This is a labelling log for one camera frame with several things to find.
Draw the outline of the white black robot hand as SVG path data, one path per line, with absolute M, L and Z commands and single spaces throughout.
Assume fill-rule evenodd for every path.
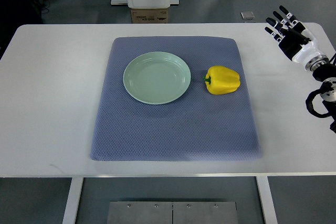
M 328 63 L 329 59 L 319 49 L 315 35 L 284 6 L 280 5 L 279 9 L 285 17 L 273 11 L 278 21 L 268 17 L 266 22 L 280 34 L 269 27 L 265 27 L 265 31 L 279 43 L 285 56 L 292 62 L 301 64 L 306 70 L 316 70 L 320 65 Z

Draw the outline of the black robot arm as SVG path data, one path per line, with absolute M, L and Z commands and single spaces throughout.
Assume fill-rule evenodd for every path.
M 301 64 L 315 80 L 321 82 L 321 87 L 312 91 L 306 99 L 308 112 L 317 118 L 335 119 L 335 56 L 328 58 L 319 49 L 318 40 L 311 30 L 284 6 L 279 6 L 279 9 L 285 17 L 274 11 L 275 18 L 266 19 L 271 27 L 266 27 L 265 31 L 274 38 L 289 60 Z M 318 95 L 327 113 L 321 114 L 314 109 L 313 100 Z

